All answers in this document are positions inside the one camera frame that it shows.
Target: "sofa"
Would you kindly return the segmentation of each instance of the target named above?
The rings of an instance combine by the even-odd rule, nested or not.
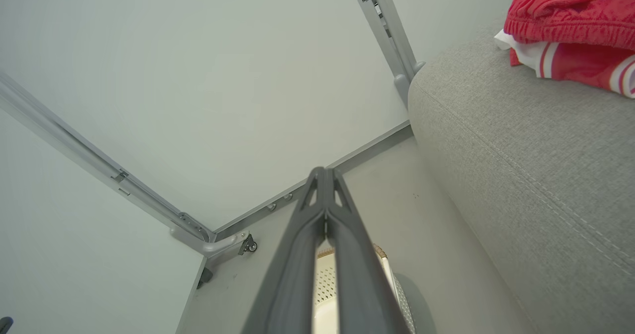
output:
[[[422,157],[537,332],[635,333],[635,100],[510,67],[502,24],[415,76]]]

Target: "red and white jersey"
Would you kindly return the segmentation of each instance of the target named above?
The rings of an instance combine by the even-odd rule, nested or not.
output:
[[[635,98],[635,52],[605,45],[534,42],[521,44],[500,31],[494,36],[510,63],[526,65],[536,77],[571,80]]]

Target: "gray floor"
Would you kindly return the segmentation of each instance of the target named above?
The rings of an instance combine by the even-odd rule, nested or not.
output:
[[[532,334],[478,240],[427,175],[414,138],[345,174],[371,239],[388,255],[419,334]],[[220,264],[186,334],[240,333],[293,206],[252,225],[258,251]]]

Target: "white laundry basket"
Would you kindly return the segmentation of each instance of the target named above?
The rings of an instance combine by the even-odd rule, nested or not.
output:
[[[401,289],[401,284],[390,270],[388,256],[376,244],[374,247],[388,284],[390,284],[401,313],[406,319],[408,329],[411,334],[415,334],[415,324],[412,320],[408,301],[403,289]],[[335,271],[335,248],[320,251],[316,260],[315,289],[313,291],[313,334],[337,334],[339,331]]]

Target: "white partition panel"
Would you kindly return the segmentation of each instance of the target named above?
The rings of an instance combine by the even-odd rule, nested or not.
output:
[[[406,120],[356,0],[0,0],[0,67],[218,228]]]
[[[474,31],[504,17],[512,0],[393,0],[418,61],[474,38]]]
[[[174,334],[203,257],[0,109],[10,334]]]

